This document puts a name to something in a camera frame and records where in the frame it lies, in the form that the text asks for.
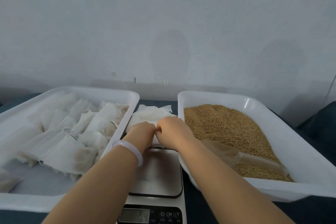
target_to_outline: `transparent plastic scoop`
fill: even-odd
[[[215,141],[207,139],[200,141],[230,167],[233,167],[238,163],[243,163],[277,173],[279,175],[282,175],[283,177],[286,177],[288,175],[288,170],[285,166],[278,164],[270,159],[247,154],[239,151],[234,147],[224,145]]]

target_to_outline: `pale purple bangle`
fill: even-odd
[[[133,144],[129,143],[128,141],[117,140],[112,143],[112,148],[115,147],[116,145],[121,145],[129,149],[137,157],[139,161],[138,167],[142,166],[142,163],[144,161],[142,154]]]

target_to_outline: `person's left hand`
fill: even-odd
[[[146,121],[137,123],[131,127],[123,140],[133,144],[143,154],[145,149],[152,145],[155,130],[154,124]]]

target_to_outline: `person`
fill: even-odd
[[[138,123],[123,140],[143,153],[152,145],[154,134],[162,145],[182,155],[218,223],[294,223],[208,150],[177,117],[165,117],[156,127],[148,122]],[[136,155],[116,145],[55,205],[43,224],[116,223],[137,166]]]

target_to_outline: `pile of grain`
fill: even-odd
[[[184,109],[184,119],[194,136],[214,140],[256,156],[280,161],[259,126],[241,112],[222,105],[201,105]],[[276,173],[238,163],[233,169],[243,177],[291,181]]]

